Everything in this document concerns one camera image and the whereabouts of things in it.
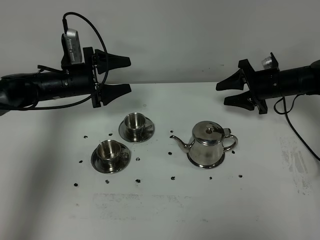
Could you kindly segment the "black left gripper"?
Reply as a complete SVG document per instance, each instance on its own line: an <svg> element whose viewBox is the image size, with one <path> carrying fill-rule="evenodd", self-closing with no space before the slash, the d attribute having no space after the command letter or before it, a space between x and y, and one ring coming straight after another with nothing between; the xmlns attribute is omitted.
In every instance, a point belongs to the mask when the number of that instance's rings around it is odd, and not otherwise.
<svg viewBox="0 0 320 240"><path fill-rule="evenodd" d="M130 67L129 57L105 53L98 49L94 53L93 47L84 47L83 53L86 79L84 93L90 95L93 108L100 108L102 104L108 105L132 91L129 84L104 84L102 87L97 75L97 72L101 75L114 69Z"/></svg>

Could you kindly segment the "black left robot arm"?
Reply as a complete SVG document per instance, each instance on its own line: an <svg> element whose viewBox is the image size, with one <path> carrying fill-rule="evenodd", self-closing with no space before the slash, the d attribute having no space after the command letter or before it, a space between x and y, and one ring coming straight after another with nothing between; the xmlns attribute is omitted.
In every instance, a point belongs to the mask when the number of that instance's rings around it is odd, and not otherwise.
<svg viewBox="0 0 320 240"><path fill-rule="evenodd" d="M89 95L94 108L106 106L130 93L129 84L103 84L97 75L131 66L126 56L105 53L92 47L83 48L84 62L71 64L67 55L61 70L39 65L38 72L18 73L0 79L0 114L26 108L34 110L39 102Z"/></svg>

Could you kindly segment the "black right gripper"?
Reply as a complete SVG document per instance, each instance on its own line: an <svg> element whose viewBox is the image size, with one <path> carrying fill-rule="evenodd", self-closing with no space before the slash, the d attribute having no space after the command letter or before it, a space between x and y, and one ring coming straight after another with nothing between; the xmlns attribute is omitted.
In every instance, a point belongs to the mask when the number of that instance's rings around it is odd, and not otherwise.
<svg viewBox="0 0 320 240"><path fill-rule="evenodd" d="M272 57L272 68L255 71L249 60L243 59L238 62L239 70L236 73L216 84L217 91L243 90L244 82L248 85L249 91L226 97L223 102L225 106L252 110L254 104L259 114L268 112L266 99L274 95L279 73L279 63L274 54L271 52L269 56Z"/></svg>

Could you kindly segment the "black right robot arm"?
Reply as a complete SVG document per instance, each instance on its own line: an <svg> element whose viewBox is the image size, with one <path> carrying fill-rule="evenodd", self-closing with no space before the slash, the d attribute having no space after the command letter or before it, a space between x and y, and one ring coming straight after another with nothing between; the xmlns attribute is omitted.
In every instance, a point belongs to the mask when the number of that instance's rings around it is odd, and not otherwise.
<svg viewBox="0 0 320 240"><path fill-rule="evenodd" d="M239 107L249 111L258 108L259 114L267 114L267 99L293 95L320 94L320 61L310 65L279 70L279 63L271 53L263 63L263 70L255 71L248 59L238 62L238 71L232 76L216 84L217 91L243 90L248 91L227 96L224 105Z"/></svg>

